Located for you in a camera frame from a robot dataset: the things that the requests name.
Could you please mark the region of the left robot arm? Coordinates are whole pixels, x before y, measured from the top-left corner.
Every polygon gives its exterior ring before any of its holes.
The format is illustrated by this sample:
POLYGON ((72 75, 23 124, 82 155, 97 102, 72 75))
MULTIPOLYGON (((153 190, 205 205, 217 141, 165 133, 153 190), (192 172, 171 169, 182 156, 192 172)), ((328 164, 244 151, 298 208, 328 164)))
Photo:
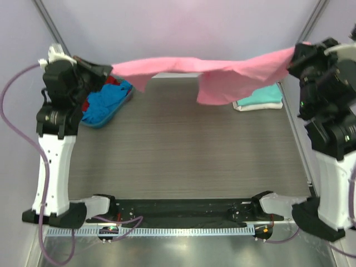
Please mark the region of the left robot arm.
POLYGON ((77 56, 41 59, 45 83, 43 105, 36 115, 40 152, 37 194, 22 221, 63 229, 79 229, 87 220, 114 215, 115 197, 96 194, 70 201, 68 178, 71 155, 82 120, 82 106, 91 92, 99 91, 112 71, 77 56))

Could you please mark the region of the pink t shirt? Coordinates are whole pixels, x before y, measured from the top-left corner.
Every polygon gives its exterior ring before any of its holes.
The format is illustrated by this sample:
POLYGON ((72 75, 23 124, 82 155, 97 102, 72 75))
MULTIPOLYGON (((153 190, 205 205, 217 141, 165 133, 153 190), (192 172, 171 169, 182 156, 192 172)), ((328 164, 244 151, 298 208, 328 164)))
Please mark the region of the pink t shirt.
POLYGON ((139 91, 144 91, 149 80, 161 73, 197 73, 197 103, 219 106, 249 97, 253 91, 282 80, 288 75, 294 52, 295 47, 290 47, 243 61, 147 58, 114 64, 111 73, 139 91))

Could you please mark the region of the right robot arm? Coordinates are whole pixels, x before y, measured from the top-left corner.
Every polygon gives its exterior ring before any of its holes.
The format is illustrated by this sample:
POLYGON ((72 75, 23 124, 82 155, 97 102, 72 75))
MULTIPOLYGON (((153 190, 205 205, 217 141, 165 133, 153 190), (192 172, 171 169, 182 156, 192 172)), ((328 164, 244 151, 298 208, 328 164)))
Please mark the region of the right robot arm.
POLYGON ((308 234, 335 242, 355 226, 355 43, 327 38, 297 44, 290 75, 299 80, 299 118, 320 171, 318 196, 255 195, 253 208, 291 218, 308 234))

